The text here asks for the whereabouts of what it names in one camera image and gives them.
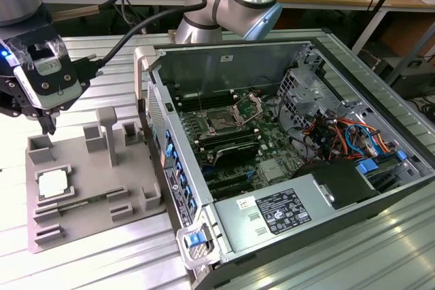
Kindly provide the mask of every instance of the robotic arm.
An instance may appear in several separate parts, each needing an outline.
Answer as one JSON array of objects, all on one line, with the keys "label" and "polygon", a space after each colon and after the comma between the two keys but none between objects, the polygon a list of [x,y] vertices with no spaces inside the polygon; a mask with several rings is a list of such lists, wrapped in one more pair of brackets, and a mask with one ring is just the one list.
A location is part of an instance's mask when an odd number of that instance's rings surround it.
[{"label": "robotic arm", "polygon": [[[1,0],[0,4],[0,113],[38,120],[44,134],[54,134],[59,112],[68,110],[88,89],[90,80],[102,74],[99,69],[137,28],[162,16],[160,13],[133,28],[107,60],[92,61],[95,56],[90,56],[71,61],[42,0]],[[176,43],[219,41],[221,26],[246,40],[261,39],[282,10],[276,0],[207,0],[207,5],[205,0],[186,0],[189,5]],[[98,12],[99,7],[92,7]],[[92,7],[78,13],[95,14]]]},{"label": "robotic arm", "polygon": [[1,0],[0,113],[38,120],[54,134],[68,110],[98,73],[97,62],[71,62],[42,0]]},{"label": "robotic arm", "polygon": [[[186,5],[200,0],[186,0]],[[176,43],[209,43],[222,40],[222,27],[244,40],[263,39],[281,15],[277,0],[207,0],[203,10],[185,13]]]}]

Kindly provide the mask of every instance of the aluminum extrusion table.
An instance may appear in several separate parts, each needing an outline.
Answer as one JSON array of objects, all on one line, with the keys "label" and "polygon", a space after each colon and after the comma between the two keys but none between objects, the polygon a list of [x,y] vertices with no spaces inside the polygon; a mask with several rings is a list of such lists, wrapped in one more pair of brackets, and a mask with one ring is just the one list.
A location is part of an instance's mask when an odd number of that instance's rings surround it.
[{"label": "aluminum extrusion table", "polygon": [[[365,80],[368,68],[322,30],[274,31],[269,37],[317,37]],[[225,34],[225,39],[234,39]],[[104,55],[119,37],[66,38],[73,58]],[[133,49],[166,43],[166,35],[134,37],[92,80],[83,97],[58,118],[54,141],[82,135],[97,120],[94,109],[113,105],[122,122],[139,122],[133,92]],[[413,121],[400,98],[383,98],[383,82],[370,76],[366,87],[381,99],[431,151],[433,128]],[[347,90],[349,86],[336,84]],[[124,225],[39,254],[27,251],[24,149],[39,124],[0,116],[0,289],[189,289],[169,216]],[[434,289],[435,183],[363,223],[241,276],[220,289]]]}]

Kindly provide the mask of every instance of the blue clip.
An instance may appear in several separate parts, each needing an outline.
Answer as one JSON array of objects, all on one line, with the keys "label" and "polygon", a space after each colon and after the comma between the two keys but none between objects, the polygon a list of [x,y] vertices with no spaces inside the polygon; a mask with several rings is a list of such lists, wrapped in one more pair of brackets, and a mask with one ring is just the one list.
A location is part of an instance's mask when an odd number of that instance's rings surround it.
[{"label": "blue clip", "polygon": [[186,199],[189,200],[191,196],[192,196],[192,190],[190,190],[190,186],[187,186],[186,189],[184,190],[184,197],[186,197]]},{"label": "blue clip", "polygon": [[408,156],[406,155],[405,152],[403,152],[402,150],[397,151],[397,157],[401,160],[401,161],[405,161]]},{"label": "blue clip", "polygon": [[195,232],[194,234],[189,235],[187,238],[187,243],[190,248],[199,246],[200,244],[205,244],[207,239],[203,232]]},{"label": "blue clip", "polygon": [[172,156],[173,150],[174,150],[174,144],[169,144],[168,147],[166,148],[166,156],[167,157]]},{"label": "blue clip", "polygon": [[193,214],[195,214],[196,213],[196,203],[195,203],[195,200],[193,198],[189,201],[189,205],[190,205],[190,209],[192,210]]},{"label": "blue clip", "polygon": [[186,186],[188,184],[188,180],[187,180],[186,175],[184,173],[180,174],[179,180],[181,181],[181,187],[186,188]]},{"label": "blue clip", "polygon": [[367,159],[364,161],[360,161],[360,164],[358,164],[358,170],[363,173],[369,173],[370,171],[378,169],[378,165],[373,161],[373,159]]}]

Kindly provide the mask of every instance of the warning label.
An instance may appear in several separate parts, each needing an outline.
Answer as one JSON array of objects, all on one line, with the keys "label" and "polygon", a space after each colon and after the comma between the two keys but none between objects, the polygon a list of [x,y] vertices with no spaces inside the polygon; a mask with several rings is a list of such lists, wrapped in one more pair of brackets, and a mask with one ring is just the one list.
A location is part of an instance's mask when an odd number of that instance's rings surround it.
[{"label": "warning label", "polygon": [[311,221],[292,188],[263,197],[256,200],[256,203],[273,234],[280,234]]}]

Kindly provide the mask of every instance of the metal bracket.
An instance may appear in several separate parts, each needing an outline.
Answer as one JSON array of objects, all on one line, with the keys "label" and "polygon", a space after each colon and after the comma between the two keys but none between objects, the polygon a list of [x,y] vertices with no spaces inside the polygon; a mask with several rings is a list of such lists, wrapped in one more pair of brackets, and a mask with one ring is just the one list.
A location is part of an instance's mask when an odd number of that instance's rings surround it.
[{"label": "metal bracket", "polygon": [[[207,240],[209,242],[212,242],[213,245],[211,246],[212,250],[202,257],[193,258],[190,254],[190,248],[187,247],[185,238],[191,234],[203,232],[206,228],[208,229],[208,232],[206,232],[206,234],[208,235],[208,237],[211,238]],[[176,240],[184,265],[189,270],[193,270],[202,265],[211,265],[217,263],[220,260],[220,246],[218,244],[218,240],[213,234],[210,228],[210,223],[208,222],[208,219],[205,217],[204,213],[202,213],[199,216],[198,220],[196,220],[193,224],[189,225],[188,227],[179,229],[177,231]]]},{"label": "metal bracket", "polygon": [[154,46],[143,46],[135,49],[134,72],[135,72],[135,94],[138,101],[142,100],[142,67],[149,71],[158,60],[160,54]]},{"label": "metal bracket", "polygon": [[[239,108],[237,105],[242,103],[246,98],[248,98],[256,104],[257,112],[254,113],[251,117],[247,118],[246,120],[243,119],[242,115],[240,114]],[[247,96],[244,96],[239,102],[237,102],[235,105],[230,107],[231,114],[233,115],[234,119],[236,120],[236,124],[238,126],[243,126],[249,121],[253,120],[255,117],[260,115],[263,112],[263,108],[261,106],[261,100],[255,96],[254,93],[250,92]]]}]

